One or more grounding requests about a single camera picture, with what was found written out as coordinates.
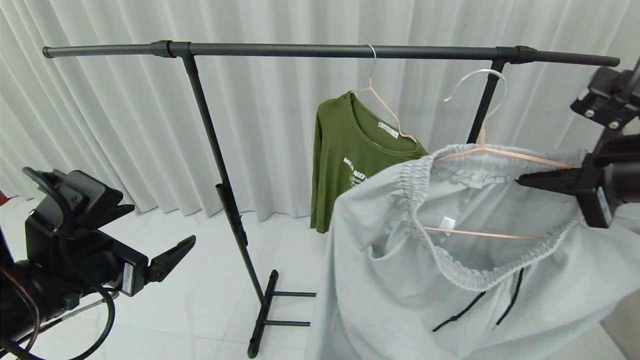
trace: black metal clothing rack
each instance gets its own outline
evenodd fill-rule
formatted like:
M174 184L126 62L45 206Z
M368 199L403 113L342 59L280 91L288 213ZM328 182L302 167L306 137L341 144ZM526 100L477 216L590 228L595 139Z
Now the black metal clothing rack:
M550 63L571 63L581 65L617 66L619 58L573 53L555 53L538 51L527 46L515 47L436 47L436 46L376 46L378 58L395 59L449 59L449 60L490 60L491 69L502 72L505 64L522 64L534 61ZM315 297L315 293L276 291L278 271L272 270L266 291L263 293L255 273L253 263L247 251L248 240L244 231L236 198L229 181L227 168L220 151L218 137L211 120L211 114L202 90L196 55L213 56L277 56L277 57L315 57L315 58L373 58L368 45L303 45L303 44L204 44L161 40L151 44L136 45L92 45L71 47L47 47L42 49L47 58L64 56L97 55L156 55L163 58L182 58L184 68L191 82L193 94L200 110L200 116L207 132L209 144L218 166L221 183L216 185L223 209L233 231L244 265L249 273L253 288L260 301L260 313L255 321L253 334L249 340L247 355L254 358L260 349L260 341L267 325L309 326L309 322L268 320L271 302L275 296ZM467 143L477 140L483 120L491 103L498 77L489 74L484 92L474 119Z

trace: silver metal hook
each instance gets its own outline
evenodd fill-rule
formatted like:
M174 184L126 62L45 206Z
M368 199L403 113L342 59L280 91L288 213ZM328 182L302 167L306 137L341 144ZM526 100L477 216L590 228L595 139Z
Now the silver metal hook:
M486 124L486 120L489 119L491 117L491 115L493 115L496 111L498 111L498 109L504 104L504 101L507 99L507 94L509 93L509 85L507 84L507 78L504 77L504 75L502 75L501 72L493 70L493 69L479 69L476 71L472 71L470 73L468 73L467 75L464 75L462 77L462 79L460 79L460 81L458 81L458 83L456 84L456 87L453 88L453 92L451 93L451 96L449 96L448 98L444 99L445 102L450 101L451 99L453 99L454 95L456 95L456 91L458 91L458 88L460 87L460 85L468 78L472 77L473 75L476 74L480 74L482 72L489 72L490 74L496 75L498 78L501 78L504 81L504 95L502 95L502 100L500 101L500 103L484 118L484 124Z
M371 50L373 51L373 66L371 67L371 71L369 72L369 79L373 78L373 69L376 68L376 63L378 62L378 55L376 54L376 50L373 48L372 45L369 44L365 44L366 46L370 47Z

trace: marble floor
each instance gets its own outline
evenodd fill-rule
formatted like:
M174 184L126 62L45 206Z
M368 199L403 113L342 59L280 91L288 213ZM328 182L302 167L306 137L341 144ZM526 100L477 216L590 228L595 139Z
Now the marble floor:
M24 259L24 219L35 200L12 199L0 206L0 225L15 259ZM258 222L243 214L249 252L261 285L280 272L278 289L316 291L324 238L308 228L308 218L273 214ZM129 214L103 231L149 258L195 234L197 243L162 283L146 286L133 298L116 300L116 322L103 346L90 359L246 359L248 339L259 307L222 213L184 217L179 211ZM276 298L273 320L309 320L314 300ZM38 337L34 354L68 359L89 347L102 331L104 306L62 322ZM268 327L257 359L303 358L307 328ZM551 360L624 360L601 326L567 345Z

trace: green shirt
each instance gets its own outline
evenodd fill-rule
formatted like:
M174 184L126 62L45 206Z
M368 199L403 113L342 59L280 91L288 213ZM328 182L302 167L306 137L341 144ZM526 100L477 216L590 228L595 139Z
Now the green shirt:
M385 168L427 154L348 92L318 106L311 228L329 230L335 199Z

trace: curtain fold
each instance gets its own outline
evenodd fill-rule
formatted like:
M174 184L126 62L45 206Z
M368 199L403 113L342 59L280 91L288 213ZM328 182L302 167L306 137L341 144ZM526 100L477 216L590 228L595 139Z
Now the curtain fold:
M45 59L45 45L264 42L528 45L638 56L637 1L155 0L0 1L0 189L38 195L20 169L81 169L123 191L139 211L221 208L220 181L179 59ZM241 211L307 215L317 105L362 88L370 59L196 58ZM403 130L430 151L463 143L484 87L466 73L488 61L378 60L373 81ZM595 67L507 65L508 99L488 141L533 150L592 148L600 128L569 104ZM498 85L496 98L502 96ZM373 96L363 102L389 119Z

